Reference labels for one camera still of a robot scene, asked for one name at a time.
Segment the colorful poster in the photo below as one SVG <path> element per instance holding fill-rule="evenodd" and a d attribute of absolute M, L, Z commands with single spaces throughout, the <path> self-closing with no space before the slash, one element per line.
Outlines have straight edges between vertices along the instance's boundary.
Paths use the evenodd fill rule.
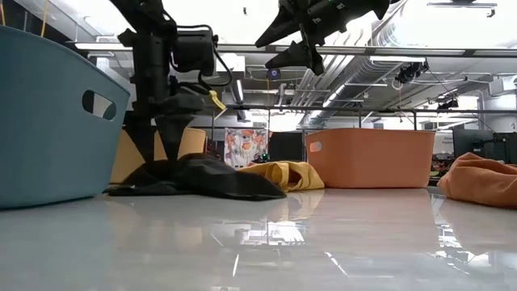
<path fill-rule="evenodd" d="M 226 129 L 226 164 L 237 169 L 251 166 L 266 153 L 266 135 L 266 129 Z"/>

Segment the floor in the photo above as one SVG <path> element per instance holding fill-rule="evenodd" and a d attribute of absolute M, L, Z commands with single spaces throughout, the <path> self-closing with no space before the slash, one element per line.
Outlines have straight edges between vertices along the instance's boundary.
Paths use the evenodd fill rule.
<path fill-rule="evenodd" d="M 517 213 L 427 190 L 0 213 L 0 290 L 516 290 Z"/>

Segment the blue plastic basket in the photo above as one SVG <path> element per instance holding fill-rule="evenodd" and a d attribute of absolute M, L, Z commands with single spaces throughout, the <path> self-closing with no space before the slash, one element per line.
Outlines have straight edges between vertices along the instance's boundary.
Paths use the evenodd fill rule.
<path fill-rule="evenodd" d="M 87 112 L 93 91 L 112 101 Z M 129 92 L 70 49 L 0 27 L 0 209 L 102 193 L 109 184 Z"/>

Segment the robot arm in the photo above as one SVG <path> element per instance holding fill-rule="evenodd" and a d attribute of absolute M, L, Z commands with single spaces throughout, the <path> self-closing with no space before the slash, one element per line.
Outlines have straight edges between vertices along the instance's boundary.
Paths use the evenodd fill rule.
<path fill-rule="evenodd" d="M 347 30 L 347 23 L 374 11 L 378 19 L 384 18 L 390 4 L 400 0 L 280 0 L 279 13 L 271 26 L 255 45 L 263 47 L 300 31 L 302 41 L 292 42 L 289 48 L 272 58 L 268 69 L 285 66 L 306 66 L 316 75 L 325 68 L 316 44 L 324 45 L 330 34 Z"/>
<path fill-rule="evenodd" d="M 202 76 L 214 71 L 217 38 L 212 29 L 178 31 L 179 26 L 163 9 L 161 0 L 111 2 L 136 31 L 127 29 L 119 35 L 120 43 L 132 47 L 135 74 L 130 81 L 137 88 L 134 112 L 126 118 L 128 133 L 137 133 L 140 139 L 152 138 L 154 118 L 167 158 L 175 161 L 183 130 L 204 109 L 203 99 L 182 90 L 182 86 L 205 94 L 211 90 Z M 198 79 L 203 86 L 179 83 L 170 75 L 171 66 L 179 72 L 199 70 Z M 139 138 L 134 140 L 140 149 Z"/>

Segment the computer monitor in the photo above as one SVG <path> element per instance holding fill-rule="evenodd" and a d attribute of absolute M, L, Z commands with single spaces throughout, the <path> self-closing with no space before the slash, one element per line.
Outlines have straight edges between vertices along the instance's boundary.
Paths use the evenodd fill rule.
<path fill-rule="evenodd" d="M 517 164 L 517 133 L 496 133 L 495 137 L 500 141 L 494 146 L 496 159 Z"/>
<path fill-rule="evenodd" d="M 454 142 L 454 157 L 473 153 L 483 158 L 496 158 L 494 143 L 480 141 L 492 141 L 494 133 L 490 130 L 453 129 L 452 140 Z"/>
<path fill-rule="evenodd" d="M 273 133 L 269 139 L 269 158 L 272 162 L 301 161 L 303 159 L 301 133 Z"/>

